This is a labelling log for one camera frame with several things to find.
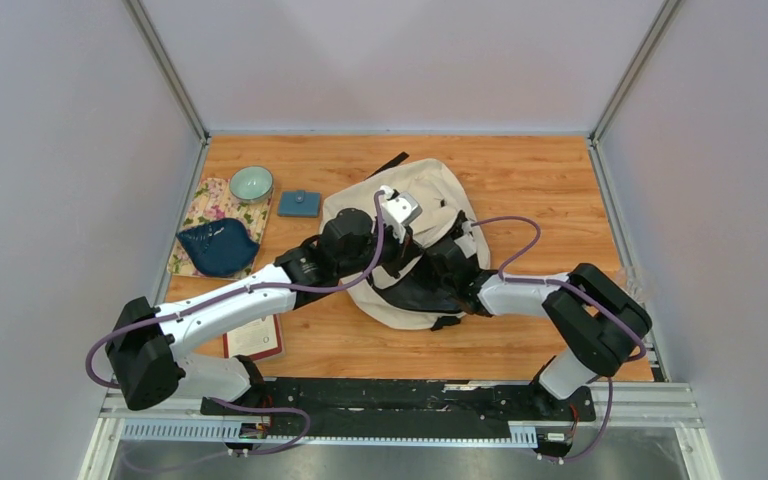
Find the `beige canvas backpack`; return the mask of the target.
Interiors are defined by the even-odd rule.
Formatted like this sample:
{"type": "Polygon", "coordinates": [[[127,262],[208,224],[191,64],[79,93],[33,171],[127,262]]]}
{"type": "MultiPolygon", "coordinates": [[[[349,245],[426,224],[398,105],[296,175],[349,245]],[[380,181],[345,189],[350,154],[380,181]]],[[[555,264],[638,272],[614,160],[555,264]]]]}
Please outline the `beige canvas backpack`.
{"type": "MultiPolygon", "coordinates": [[[[322,221],[334,219],[346,208],[374,215],[373,195],[381,185],[387,185],[399,193],[410,193],[422,207],[421,215],[410,227],[423,250],[449,233],[459,234],[461,224],[469,221],[480,259],[489,268],[489,246],[481,229],[473,224],[476,215],[458,178],[437,159],[408,162],[407,158],[408,154],[402,152],[362,182],[327,197],[322,205],[322,221]]],[[[423,253],[400,279],[377,267],[348,294],[362,312],[392,329],[438,331],[460,324],[465,312],[435,290],[431,273],[423,253]]]]}

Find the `red bordered book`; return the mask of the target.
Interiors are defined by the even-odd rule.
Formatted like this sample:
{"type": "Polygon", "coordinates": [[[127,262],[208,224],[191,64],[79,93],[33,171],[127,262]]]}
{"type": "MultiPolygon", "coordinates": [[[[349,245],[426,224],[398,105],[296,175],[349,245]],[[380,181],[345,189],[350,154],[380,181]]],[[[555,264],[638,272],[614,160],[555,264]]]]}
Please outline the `red bordered book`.
{"type": "Polygon", "coordinates": [[[281,356],[285,351],[278,315],[270,315],[227,332],[223,342],[226,358],[242,355],[259,361],[281,356]]]}

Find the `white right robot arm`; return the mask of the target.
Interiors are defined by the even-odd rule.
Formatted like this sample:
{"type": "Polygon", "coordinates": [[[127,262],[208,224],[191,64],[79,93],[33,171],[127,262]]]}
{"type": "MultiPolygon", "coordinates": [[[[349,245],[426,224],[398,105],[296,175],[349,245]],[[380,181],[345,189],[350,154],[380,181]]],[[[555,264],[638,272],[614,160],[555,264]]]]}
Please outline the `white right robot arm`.
{"type": "Polygon", "coordinates": [[[645,356],[643,339],[652,319],[642,305],[598,267],[581,263],[549,276],[504,274],[483,268],[462,241],[447,236],[425,249],[434,276],[465,313],[481,316],[545,317],[566,347],[542,367],[530,404],[542,418],[565,411],[570,396],[598,377],[645,356]]]}

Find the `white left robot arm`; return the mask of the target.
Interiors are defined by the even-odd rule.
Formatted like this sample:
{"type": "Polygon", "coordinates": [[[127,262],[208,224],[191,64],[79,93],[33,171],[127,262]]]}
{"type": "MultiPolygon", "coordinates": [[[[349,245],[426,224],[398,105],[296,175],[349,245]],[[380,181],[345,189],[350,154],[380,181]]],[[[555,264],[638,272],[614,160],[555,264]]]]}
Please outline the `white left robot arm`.
{"type": "Polygon", "coordinates": [[[110,334],[95,345],[131,411],[142,411],[190,389],[218,396],[243,415],[264,405],[265,387],[251,361],[197,353],[207,341],[256,320],[301,309],[345,291],[372,271],[401,259],[411,243],[405,222],[344,209],[324,230],[248,277],[179,302],[127,302],[110,334]]]}

